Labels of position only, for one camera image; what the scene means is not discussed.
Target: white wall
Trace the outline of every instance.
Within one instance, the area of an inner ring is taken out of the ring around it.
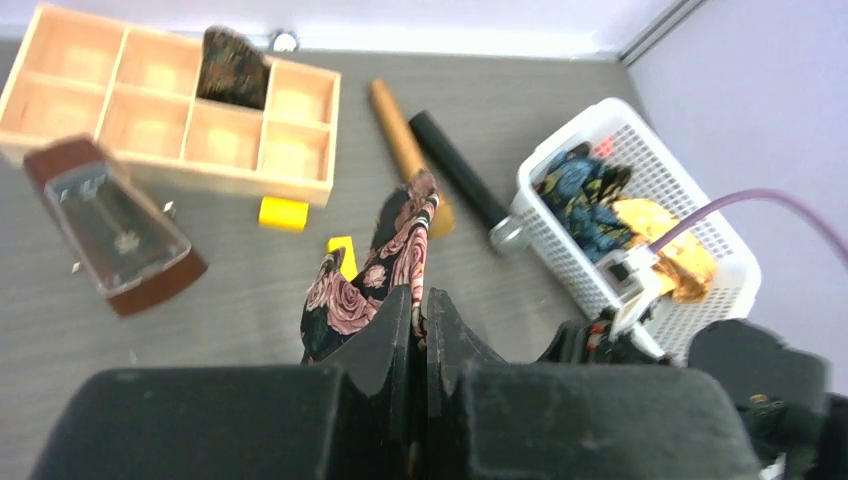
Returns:
[[[0,35],[40,0],[0,0]],[[674,0],[53,0],[169,30],[294,28],[304,48],[574,57],[618,52]]]
[[[848,2],[709,0],[631,75],[708,195],[785,189],[848,237]],[[763,270],[752,319],[827,356],[848,392],[846,268],[787,210],[757,202],[725,214]]]

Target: purple wall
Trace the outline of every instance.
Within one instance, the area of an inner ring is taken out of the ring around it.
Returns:
[[[631,68],[658,134],[711,197],[776,187],[848,237],[848,2],[710,0]],[[779,206],[724,214],[757,256],[751,319],[848,392],[848,271]]]

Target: pink floral scarf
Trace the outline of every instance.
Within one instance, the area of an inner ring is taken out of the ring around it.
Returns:
[[[365,328],[398,285],[412,289],[412,327],[424,338],[420,319],[424,293],[424,264],[430,220],[439,206],[432,174],[422,170],[406,185],[395,190],[380,211],[365,266],[348,282],[339,271],[344,249],[327,254],[318,278],[309,288],[300,336],[302,363],[324,360],[344,342]]]

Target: wooden stick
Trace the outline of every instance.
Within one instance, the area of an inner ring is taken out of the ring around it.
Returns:
[[[371,83],[371,104],[374,106],[404,181],[412,180],[422,168],[427,168],[427,163],[409,125],[406,124],[403,113],[395,102],[392,91],[380,78]],[[454,226],[453,209],[450,203],[445,199],[444,194],[440,193],[439,197],[439,208],[430,225],[432,238],[444,237],[453,230]]]

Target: white connector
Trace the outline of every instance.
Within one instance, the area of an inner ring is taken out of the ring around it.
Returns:
[[[665,351],[639,322],[662,289],[659,277],[651,268],[657,261],[659,257],[647,245],[639,245],[626,252],[610,253],[597,267],[622,302],[610,328],[610,340],[631,334],[637,348],[659,358]]]

